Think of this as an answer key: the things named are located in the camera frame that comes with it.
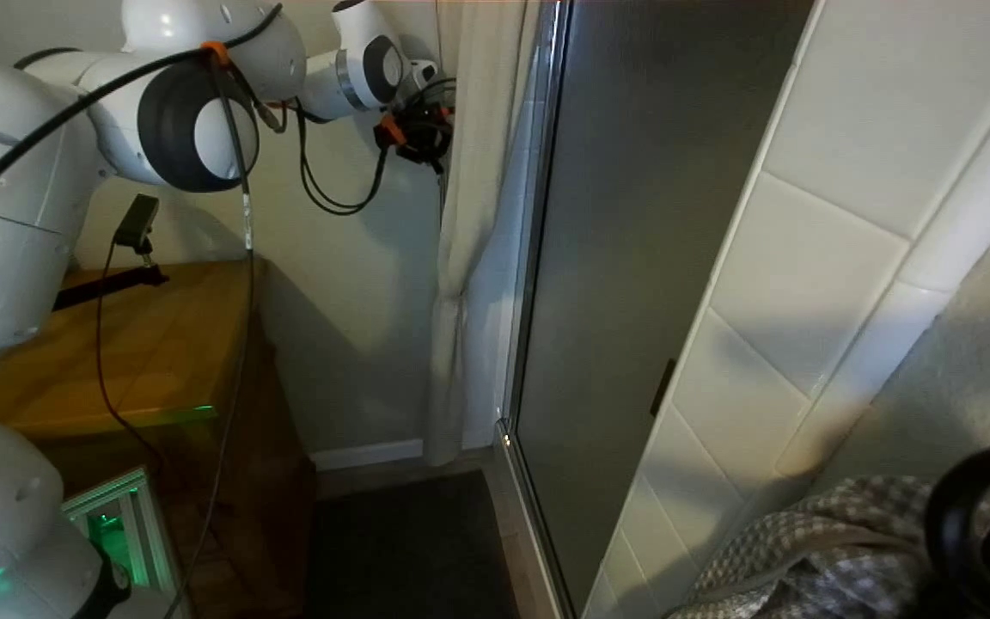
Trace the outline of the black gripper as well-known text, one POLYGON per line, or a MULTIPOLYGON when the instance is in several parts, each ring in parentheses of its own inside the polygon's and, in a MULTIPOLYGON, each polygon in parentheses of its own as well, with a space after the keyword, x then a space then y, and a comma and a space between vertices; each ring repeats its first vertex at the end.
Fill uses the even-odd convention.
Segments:
POLYGON ((444 175, 453 142, 453 88, 453 78, 433 78, 420 92, 388 107, 373 125, 373 142, 397 159, 428 166, 436 175, 444 175))

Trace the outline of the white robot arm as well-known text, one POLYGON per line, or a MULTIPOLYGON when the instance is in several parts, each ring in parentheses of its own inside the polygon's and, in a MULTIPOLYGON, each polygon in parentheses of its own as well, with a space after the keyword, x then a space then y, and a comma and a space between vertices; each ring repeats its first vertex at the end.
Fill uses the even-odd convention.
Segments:
MULTIPOLYGON (((48 321, 96 179, 223 193, 257 159, 257 119, 331 125, 433 84, 373 0, 331 8, 311 54, 281 0, 123 0, 115 53, 0 65, 0 355, 48 321)), ((0 426, 0 619, 127 619, 147 599, 63 514, 58 467, 0 426)))

